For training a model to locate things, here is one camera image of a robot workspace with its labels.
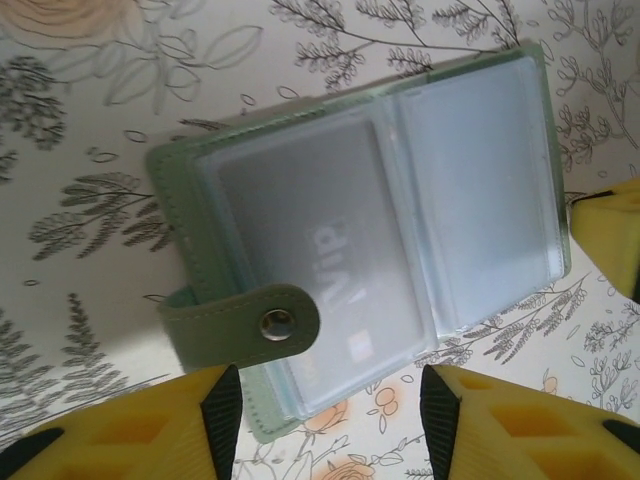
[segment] card holder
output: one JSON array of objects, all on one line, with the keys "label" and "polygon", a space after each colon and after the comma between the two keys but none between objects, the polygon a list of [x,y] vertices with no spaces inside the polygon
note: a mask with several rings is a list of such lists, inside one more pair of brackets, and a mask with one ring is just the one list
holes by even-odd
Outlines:
[{"label": "card holder", "polygon": [[[242,370],[258,440],[568,272],[554,135],[524,47],[151,152],[194,303],[291,284],[319,311],[308,350]],[[168,329],[190,367],[214,323]]]}]

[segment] yellow object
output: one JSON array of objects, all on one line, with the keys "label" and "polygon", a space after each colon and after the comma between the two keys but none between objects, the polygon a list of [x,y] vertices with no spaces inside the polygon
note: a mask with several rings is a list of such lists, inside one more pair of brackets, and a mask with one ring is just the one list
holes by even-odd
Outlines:
[{"label": "yellow object", "polygon": [[611,285],[640,302],[640,177],[577,200],[571,233]]},{"label": "yellow object", "polygon": [[638,440],[620,415],[452,366],[425,367],[422,388],[436,480],[640,478],[640,455],[603,426]]},{"label": "yellow object", "polygon": [[[215,411],[203,421],[207,401]],[[204,369],[42,425],[32,434],[55,428],[64,433],[10,478],[226,480],[241,411],[237,369]],[[210,433],[224,437],[217,450],[210,448],[207,427],[220,429]],[[225,470],[220,477],[217,457]]]}]

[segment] green card holder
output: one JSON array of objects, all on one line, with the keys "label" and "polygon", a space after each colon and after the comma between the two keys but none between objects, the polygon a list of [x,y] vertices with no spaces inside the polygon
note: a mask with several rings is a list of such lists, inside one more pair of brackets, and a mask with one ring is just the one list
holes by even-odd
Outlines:
[{"label": "green card holder", "polygon": [[[225,363],[229,359],[245,367],[241,370],[245,413],[260,442],[267,443],[286,434],[301,421],[283,414],[278,392],[269,382],[265,367],[258,364],[306,350],[318,335],[318,310],[311,297],[294,286],[269,285],[243,291],[241,273],[233,260],[237,252],[230,249],[219,217],[211,214],[211,198],[202,189],[194,188],[194,179],[199,175],[195,160],[266,133],[364,105],[375,98],[523,57],[533,58],[544,75],[541,50],[538,46],[525,46],[330,98],[266,121],[180,140],[149,153],[148,171],[162,210],[174,229],[175,243],[189,279],[188,288],[172,295],[160,306],[167,333],[186,370]],[[551,106],[548,99],[544,101],[547,102],[544,105],[547,135],[554,138]],[[557,157],[555,142],[550,142],[549,149],[552,157]],[[555,197],[558,204],[563,205],[562,172],[558,165],[553,167]],[[564,220],[563,209],[558,215]],[[294,333],[282,342],[269,341],[260,331],[263,317],[275,310],[290,312],[296,321]]]}]

